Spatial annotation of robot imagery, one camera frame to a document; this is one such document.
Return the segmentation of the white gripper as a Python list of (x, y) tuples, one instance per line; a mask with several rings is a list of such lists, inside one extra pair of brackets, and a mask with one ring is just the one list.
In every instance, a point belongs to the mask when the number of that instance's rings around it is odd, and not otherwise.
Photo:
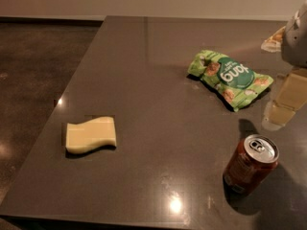
[(281, 56), (295, 67), (287, 75), (278, 75), (272, 87), (262, 120), (263, 128), (270, 131), (288, 124), (307, 103), (307, 1), (286, 25)]

